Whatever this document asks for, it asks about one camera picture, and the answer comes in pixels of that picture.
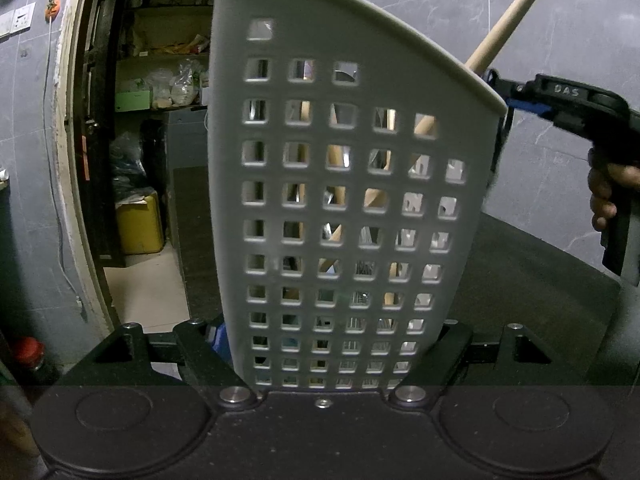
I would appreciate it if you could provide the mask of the right hand of person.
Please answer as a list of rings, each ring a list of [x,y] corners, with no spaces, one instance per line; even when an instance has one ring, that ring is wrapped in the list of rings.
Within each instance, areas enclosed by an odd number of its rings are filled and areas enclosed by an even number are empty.
[[[639,188],[640,170],[636,166],[609,164],[606,170],[591,168],[588,176],[590,189],[591,223],[597,232],[603,232],[616,217],[618,203],[614,200],[614,186]]]

